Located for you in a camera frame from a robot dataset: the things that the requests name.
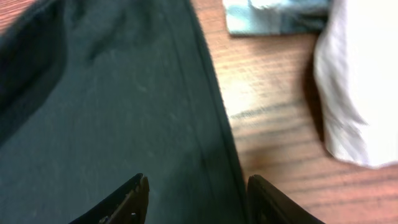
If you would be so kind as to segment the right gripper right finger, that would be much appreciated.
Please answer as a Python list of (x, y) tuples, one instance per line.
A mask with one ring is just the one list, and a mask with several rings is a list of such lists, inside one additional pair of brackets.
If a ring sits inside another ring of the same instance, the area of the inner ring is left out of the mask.
[(260, 175), (248, 179), (248, 202), (257, 224), (325, 224)]

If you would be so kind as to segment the black t-shirt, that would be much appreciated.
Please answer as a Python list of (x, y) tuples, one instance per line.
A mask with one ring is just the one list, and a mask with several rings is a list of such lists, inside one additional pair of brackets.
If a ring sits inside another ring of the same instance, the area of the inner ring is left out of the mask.
[(68, 223), (134, 175), (147, 223), (248, 223), (189, 1), (37, 1), (1, 36), (1, 222)]

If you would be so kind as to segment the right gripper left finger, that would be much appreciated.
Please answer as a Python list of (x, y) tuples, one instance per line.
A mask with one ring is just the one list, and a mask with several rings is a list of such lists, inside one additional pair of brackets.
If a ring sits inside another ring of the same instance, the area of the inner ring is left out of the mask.
[(138, 173), (70, 224), (145, 224), (149, 191), (148, 178)]

